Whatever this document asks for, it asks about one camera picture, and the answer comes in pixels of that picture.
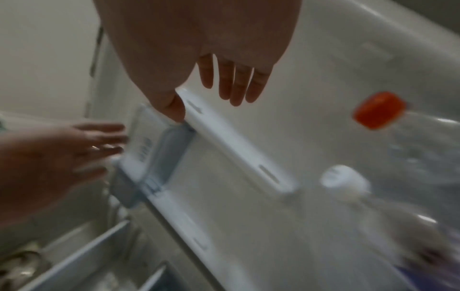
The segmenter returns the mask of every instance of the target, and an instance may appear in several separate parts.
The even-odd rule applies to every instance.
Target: finger
[[[107,157],[121,154],[123,152],[122,147],[115,147],[115,148],[106,148],[101,150],[89,150],[85,154],[78,155],[74,167],[81,167],[87,165],[89,163],[94,163],[99,160],[105,159]]]
[[[80,130],[97,130],[103,132],[118,132],[125,130],[125,125],[115,122],[83,122],[73,126]]]
[[[221,57],[217,57],[217,63],[219,68],[219,96],[224,100],[229,100],[233,85],[233,75],[235,74],[235,64]]]
[[[82,183],[88,183],[103,178],[107,174],[105,167],[92,168],[90,170],[75,172],[70,177],[69,186],[74,187]]]
[[[214,82],[214,65],[212,54],[202,56],[196,62],[200,71],[200,78],[205,88],[211,89]]]
[[[272,69],[267,72],[262,72],[260,70],[254,69],[253,78],[251,79],[251,83],[249,84],[248,90],[246,92],[246,101],[252,103],[259,98],[260,94],[267,85],[268,78],[270,78],[270,74],[272,73]]]
[[[185,118],[185,106],[176,91],[156,93],[148,96],[152,106],[160,113],[171,118],[175,122],[183,122]]]
[[[128,136],[124,133],[105,133],[100,131],[86,131],[86,146],[102,146],[105,144],[125,144]]]
[[[237,65],[235,70],[235,82],[231,89],[230,104],[240,106],[246,95],[249,79],[251,78],[252,68],[243,65]]]

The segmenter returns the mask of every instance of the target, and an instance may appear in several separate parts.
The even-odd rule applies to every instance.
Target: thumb
[[[156,93],[147,96],[153,108],[171,118],[175,122],[183,122],[185,118],[185,106],[175,90],[167,93]]]

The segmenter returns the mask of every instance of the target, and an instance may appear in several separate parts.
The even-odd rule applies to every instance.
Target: bottle
[[[432,185],[460,183],[460,124],[408,110],[390,92],[365,100],[353,119],[371,130],[384,130],[390,153],[409,176]]]
[[[372,195],[370,182],[336,165],[321,184],[355,213],[363,241],[414,289],[460,290],[460,235],[412,204]]]

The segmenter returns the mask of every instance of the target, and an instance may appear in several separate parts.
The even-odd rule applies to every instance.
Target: refrigerator door
[[[91,117],[130,120],[145,98],[107,40],[105,49],[93,87],[107,94],[92,92]],[[101,81],[110,76],[114,81]],[[349,165],[376,195],[424,206],[460,228],[456,187],[411,180],[387,158],[384,139],[351,120],[357,104],[382,90],[420,111],[460,120],[459,79],[460,38],[415,12],[389,0],[304,0],[292,42],[256,103],[232,107],[217,86],[203,88],[197,70],[179,89],[289,173],[299,184],[296,194],[270,195],[254,180],[260,172],[248,170],[250,160],[245,167],[243,154],[232,156],[239,143],[193,124],[191,112],[201,105],[192,100],[186,120],[197,135],[164,188],[143,195],[229,291],[406,290],[366,249],[349,211],[319,179],[334,164]]]

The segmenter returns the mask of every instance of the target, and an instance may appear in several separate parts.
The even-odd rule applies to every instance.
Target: plastic handle
[[[196,94],[178,89],[184,101],[186,121],[230,158],[264,192],[282,198],[300,190],[297,180],[261,153]]]

